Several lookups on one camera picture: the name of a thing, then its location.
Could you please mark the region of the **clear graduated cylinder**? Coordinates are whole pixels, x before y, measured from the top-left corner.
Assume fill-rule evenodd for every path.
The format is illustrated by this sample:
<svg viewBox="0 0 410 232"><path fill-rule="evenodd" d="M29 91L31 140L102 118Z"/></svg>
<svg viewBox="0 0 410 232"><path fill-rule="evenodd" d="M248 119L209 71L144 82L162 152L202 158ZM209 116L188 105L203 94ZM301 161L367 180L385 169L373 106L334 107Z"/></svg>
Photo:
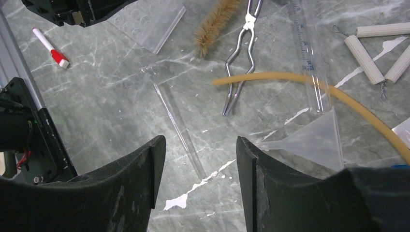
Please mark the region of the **clear graduated cylinder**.
<svg viewBox="0 0 410 232"><path fill-rule="evenodd" d="M311 81L327 83L321 55L317 18L313 11L313 0L290 1L293 14L296 48L300 53L300 69ZM331 109L330 93L306 83L309 109L314 114L324 114Z"/></svg>

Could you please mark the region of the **clear plastic funnel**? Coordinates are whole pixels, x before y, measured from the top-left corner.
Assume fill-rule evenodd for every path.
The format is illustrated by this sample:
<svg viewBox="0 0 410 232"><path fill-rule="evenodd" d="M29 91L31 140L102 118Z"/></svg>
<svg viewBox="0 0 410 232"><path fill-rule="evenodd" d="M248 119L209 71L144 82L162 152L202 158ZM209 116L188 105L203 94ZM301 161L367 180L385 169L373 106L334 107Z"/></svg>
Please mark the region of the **clear plastic funnel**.
<svg viewBox="0 0 410 232"><path fill-rule="evenodd" d="M334 108L284 139L255 145L265 151L285 150L336 172L344 169Z"/></svg>

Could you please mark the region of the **white paper packet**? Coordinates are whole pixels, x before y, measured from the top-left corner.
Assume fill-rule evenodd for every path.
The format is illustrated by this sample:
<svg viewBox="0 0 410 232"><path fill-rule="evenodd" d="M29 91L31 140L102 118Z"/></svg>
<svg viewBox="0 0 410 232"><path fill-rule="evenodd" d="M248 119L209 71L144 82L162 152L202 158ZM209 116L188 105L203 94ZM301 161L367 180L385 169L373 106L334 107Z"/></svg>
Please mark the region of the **white paper packet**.
<svg viewBox="0 0 410 232"><path fill-rule="evenodd" d="M408 148L410 147L410 118L398 124L392 129L392 131L406 144Z"/></svg>

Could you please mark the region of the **red white marker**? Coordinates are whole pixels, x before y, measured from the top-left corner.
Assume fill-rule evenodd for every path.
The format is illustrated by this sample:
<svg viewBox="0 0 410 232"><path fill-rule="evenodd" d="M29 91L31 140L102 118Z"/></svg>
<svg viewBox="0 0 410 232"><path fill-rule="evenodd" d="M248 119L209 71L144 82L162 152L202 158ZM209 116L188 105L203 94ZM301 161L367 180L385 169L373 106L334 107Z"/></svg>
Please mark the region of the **red white marker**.
<svg viewBox="0 0 410 232"><path fill-rule="evenodd" d="M66 69L70 65L69 60L65 57L65 55L58 51L50 42L49 40L43 35L43 33L37 29L33 28L32 32L34 35L40 40L43 46L48 50L51 54L53 60L62 68Z"/></svg>

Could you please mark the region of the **glass stirring rod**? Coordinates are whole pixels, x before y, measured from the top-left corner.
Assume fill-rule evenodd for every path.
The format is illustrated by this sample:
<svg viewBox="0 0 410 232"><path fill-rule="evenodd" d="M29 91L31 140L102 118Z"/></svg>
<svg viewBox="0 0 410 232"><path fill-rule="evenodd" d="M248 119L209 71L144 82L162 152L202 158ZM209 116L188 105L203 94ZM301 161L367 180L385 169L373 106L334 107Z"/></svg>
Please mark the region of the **glass stirring rod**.
<svg viewBox="0 0 410 232"><path fill-rule="evenodd" d="M182 146L184 147L193 169L199 179L204 179L206 177L206 173L178 106L179 98L172 91L171 85L161 80L161 72L157 67L154 65L148 65L140 68L140 71L144 76L148 77L153 82L154 89L164 107L164 110L167 112L167 115L173 124L174 130L177 133Z"/></svg>

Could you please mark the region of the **tan bottle brush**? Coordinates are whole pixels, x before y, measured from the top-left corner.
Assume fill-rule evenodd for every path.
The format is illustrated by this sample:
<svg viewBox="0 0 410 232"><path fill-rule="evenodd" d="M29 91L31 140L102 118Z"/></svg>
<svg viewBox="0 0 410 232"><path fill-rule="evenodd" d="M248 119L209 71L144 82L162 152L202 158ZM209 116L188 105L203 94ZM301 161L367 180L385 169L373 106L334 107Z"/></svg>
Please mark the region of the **tan bottle brush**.
<svg viewBox="0 0 410 232"><path fill-rule="evenodd" d="M218 0L194 33L197 56L203 58L216 42L220 32L234 15L241 0Z"/></svg>

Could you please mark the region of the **blue capped tube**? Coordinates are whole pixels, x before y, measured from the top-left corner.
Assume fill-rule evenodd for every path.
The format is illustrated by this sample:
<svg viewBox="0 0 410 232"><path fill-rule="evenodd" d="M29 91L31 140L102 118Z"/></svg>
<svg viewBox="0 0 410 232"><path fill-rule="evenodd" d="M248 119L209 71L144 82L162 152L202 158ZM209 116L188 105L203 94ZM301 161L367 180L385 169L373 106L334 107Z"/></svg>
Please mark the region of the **blue capped tube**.
<svg viewBox="0 0 410 232"><path fill-rule="evenodd" d="M410 166L405 165L405 164L400 164L400 165L393 165L391 166L392 168L401 168L401 169L408 169Z"/></svg>

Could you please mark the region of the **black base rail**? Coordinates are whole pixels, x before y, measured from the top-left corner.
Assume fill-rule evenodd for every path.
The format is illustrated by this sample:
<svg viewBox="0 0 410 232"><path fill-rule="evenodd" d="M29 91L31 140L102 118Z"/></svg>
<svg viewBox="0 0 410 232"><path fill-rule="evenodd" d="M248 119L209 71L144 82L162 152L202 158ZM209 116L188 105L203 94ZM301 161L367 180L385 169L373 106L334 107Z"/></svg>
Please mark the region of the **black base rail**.
<svg viewBox="0 0 410 232"><path fill-rule="evenodd" d="M0 151L2 175L32 185L68 181L75 170L28 69L0 15Z"/></svg>

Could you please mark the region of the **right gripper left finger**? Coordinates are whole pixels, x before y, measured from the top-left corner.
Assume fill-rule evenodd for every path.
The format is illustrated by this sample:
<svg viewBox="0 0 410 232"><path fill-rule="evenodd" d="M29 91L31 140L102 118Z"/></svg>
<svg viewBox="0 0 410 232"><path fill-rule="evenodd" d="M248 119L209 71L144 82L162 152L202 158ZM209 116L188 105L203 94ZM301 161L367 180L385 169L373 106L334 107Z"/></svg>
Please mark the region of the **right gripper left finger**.
<svg viewBox="0 0 410 232"><path fill-rule="evenodd" d="M0 180L3 232L145 232L166 155L158 135L137 150L67 182Z"/></svg>

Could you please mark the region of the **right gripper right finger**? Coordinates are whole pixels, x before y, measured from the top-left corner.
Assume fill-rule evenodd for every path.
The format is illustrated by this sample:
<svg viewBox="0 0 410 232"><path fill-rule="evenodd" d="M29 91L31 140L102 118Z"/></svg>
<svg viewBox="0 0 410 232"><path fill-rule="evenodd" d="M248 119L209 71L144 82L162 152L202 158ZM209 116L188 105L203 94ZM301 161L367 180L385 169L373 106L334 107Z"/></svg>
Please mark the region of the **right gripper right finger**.
<svg viewBox="0 0 410 232"><path fill-rule="evenodd" d="M249 232L407 232L408 168L346 168L318 179L236 141Z"/></svg>

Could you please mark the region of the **clear well plate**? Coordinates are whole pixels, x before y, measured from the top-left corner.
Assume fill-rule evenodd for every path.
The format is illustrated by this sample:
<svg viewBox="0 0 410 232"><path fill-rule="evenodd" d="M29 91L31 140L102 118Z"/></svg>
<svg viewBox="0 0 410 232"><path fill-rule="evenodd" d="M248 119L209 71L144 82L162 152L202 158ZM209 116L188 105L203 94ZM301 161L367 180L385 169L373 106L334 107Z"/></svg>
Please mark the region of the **clear well plate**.
<svg viewBox="0 0 410 232"><path fill-rule="evenodd" d="M179 0L137 0L108 21L138 45L158 54L186 12Z"/></svg>

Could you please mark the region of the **yellow rubber tube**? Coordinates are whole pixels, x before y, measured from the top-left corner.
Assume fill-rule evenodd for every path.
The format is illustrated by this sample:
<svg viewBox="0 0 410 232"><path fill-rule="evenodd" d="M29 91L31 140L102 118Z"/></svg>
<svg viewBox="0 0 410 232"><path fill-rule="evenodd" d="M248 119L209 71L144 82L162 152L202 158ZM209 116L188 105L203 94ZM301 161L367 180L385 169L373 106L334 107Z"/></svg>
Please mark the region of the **yellow rubber tube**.
<svg viewBox="0 0 410 232"><path fill-rule="evenodd" d="M386 138L386 140L388 140L391 143L391 145L400 153L401 157L407 163L410 162L410 149L399 138L399 136L396 135L382 120L380 120L370 110L368 110L366 107L364 107L362 104L360 104L354 98L350 97L345 92L337 89L334 86L325 84L323 81L311 81L306 75L290 72L259 72L215 79L212 81L212 84L215 86L219 86L242 81L267 79L289 80L301 83L308 83L312 84L314 87L319 87L325 90L327 93L330 93L334 97L338 98L340 101L344 102L350 108L359 113L369 123L371 123Z"/></svg>

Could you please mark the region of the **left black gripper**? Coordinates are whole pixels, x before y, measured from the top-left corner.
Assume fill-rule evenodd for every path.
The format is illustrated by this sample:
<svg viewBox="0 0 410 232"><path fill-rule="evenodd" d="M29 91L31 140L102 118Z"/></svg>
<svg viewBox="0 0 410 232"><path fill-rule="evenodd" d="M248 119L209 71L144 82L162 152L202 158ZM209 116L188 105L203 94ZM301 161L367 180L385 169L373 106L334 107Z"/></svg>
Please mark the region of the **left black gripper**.
<svg viewBox="0 0 410 232"><path fill-rule="evenodd" d="M84 28L103 22L136 0L22 0L31 12L57 25Z"/></svg>

